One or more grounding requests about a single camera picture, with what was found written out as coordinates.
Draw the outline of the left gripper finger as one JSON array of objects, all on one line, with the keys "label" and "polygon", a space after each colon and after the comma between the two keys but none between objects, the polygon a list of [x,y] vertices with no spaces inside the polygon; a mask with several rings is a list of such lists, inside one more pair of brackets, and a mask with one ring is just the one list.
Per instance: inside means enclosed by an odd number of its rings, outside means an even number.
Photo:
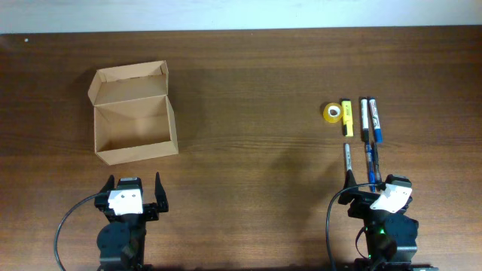
[{"label": "left gripper finger", "polygon": [[105,183],[105,185],[100,190],[100,193],[109,194],[112,190],[114,190],[114,176],[110,175],[108,177],[107,182]]},{"label": "left gripper finger", "polygon": [[163,185],[161,184],[160,181],[160,174],[159,172],[156,173],[155,176],[155,191],[154,195],[157,201],[157,204],[159,206],[167,206],[168,205],[168,200],[166,198],[166,192],[163,188]]}]

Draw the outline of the grey black permanent marker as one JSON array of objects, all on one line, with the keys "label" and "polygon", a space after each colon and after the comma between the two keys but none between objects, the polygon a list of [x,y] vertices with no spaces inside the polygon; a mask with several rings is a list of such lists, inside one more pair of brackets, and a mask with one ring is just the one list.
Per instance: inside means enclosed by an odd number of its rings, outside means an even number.
[{"label": "grey black permanent marker", "polygon": [[348,143],[344,144],[344,157],[345,157],[345,163],[346,163],[346,170],[351,171],[352,170],[352,159],[351,159],[350,146],[349,146]]}]

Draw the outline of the blue pen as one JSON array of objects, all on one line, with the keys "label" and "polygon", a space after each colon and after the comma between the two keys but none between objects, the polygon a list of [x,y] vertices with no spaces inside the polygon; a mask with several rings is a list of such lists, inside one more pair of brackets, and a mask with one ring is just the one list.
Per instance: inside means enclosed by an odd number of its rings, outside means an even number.
[{"label": "blue pen", "polygon": [[367,168],[368,168],[368,181],[371,184],[371,192],[375,192],[376,188],[374,184],[376,183],[374,168],[373,168],[373,160],[372,160],[372,152],[371,146],[368,142],[365,143],[365,153],[367,158]]}]

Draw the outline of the yellow highlighter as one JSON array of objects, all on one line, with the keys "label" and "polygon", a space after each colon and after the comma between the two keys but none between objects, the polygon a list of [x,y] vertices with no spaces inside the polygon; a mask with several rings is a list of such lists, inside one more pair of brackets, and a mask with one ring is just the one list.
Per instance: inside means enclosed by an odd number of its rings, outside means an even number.
[{"label": "yellow highlighter", "polygon": [[341,106],[343,109],[343,135],[346,137],[353,137],[352,103],[349,99],[342,99]]}]

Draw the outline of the white marker blue cap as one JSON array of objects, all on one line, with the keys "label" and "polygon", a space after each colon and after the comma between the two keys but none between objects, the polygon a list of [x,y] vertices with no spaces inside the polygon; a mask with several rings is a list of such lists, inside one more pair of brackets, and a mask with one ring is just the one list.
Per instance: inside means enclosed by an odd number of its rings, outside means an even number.
[{"label": "white marker blue cap", "polygon": [[382,135],[381,125],[380,125],[380,116],[379,116],[378,110],[377,110],[376,99],[369,98],[368,103],[369,103],[369,107],[370,107],[370,110],[371,110],[375,142],[382,143],[383,142],[383,135]]}]

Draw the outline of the brown cardboard box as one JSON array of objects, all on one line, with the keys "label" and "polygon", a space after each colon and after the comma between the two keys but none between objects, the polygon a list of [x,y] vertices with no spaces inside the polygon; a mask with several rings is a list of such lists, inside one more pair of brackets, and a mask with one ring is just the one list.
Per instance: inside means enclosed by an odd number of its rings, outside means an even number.
[{"label": "brown cardboard box", "polygon": [[95,154],[110,166],[177,154],[168,93],[164,60],[97,70],[88,90]]}]

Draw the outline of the yellow tape roll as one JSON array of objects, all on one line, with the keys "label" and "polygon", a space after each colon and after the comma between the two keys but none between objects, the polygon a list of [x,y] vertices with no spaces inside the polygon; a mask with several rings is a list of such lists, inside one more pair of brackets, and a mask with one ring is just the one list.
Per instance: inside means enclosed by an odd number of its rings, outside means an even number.
[{"label": "yellow tape roll", "polygon": [[328,103],[322,112],[322,116],[328,123],[337,123],[343,117],[342,106],[335,102]]}]

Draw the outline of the white marker black cap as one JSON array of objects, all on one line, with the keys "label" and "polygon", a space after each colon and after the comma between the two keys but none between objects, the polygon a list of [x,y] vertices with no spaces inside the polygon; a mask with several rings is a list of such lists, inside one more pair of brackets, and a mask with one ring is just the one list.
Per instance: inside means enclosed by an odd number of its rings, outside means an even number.
[{"label": "white marker black cap", "polygon": [[369,123],[368,123],[368,100],[366,98],[361,99],[361,127],[362,127],[362,139],[363,142],[369,142]]}]

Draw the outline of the black pen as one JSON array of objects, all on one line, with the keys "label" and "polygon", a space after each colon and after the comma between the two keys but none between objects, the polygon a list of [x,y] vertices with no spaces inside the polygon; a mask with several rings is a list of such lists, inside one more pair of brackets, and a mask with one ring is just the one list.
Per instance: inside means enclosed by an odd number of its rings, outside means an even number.
[{"label": "black pen", "polygon": [[376,180],[377,183],[381,183],[382,177],[381,177],[381,173],[380,173],[379,154],[378,154],[376,142],[372,143],[372,148],[373,148],[372,154],[373,154],[375,180]]}]

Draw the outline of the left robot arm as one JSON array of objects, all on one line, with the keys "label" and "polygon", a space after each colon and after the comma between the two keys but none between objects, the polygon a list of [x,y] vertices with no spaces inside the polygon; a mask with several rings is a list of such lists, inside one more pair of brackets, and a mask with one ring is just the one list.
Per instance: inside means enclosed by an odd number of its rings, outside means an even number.
[{"label": "left robot arm", "polygon": [[94,205],[108,220],[96,239],[100,270],[153,270],[145,263],[146,224],[157,221],[169,211],[166,191],[160,175],[155,175],[153,203],[143,202],[139,177],[116,180],[110,176],[94,200]]}]

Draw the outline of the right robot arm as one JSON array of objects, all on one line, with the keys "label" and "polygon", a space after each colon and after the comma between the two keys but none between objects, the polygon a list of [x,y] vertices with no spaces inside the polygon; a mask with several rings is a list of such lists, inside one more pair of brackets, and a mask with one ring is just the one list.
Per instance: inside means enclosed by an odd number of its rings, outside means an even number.
[{"label": "right robot arm", "polygon": [[368,256],[356,259],[354,269],[409,270],[419,228],[418,221],[405,215],[412,201],[412,183],[404,176],[388,175],[374,186],[380,193],[360,191],[349,169],[338,199],[339,204],[349,205],[349,217],[364,223],[358,234],[365,235]]}]

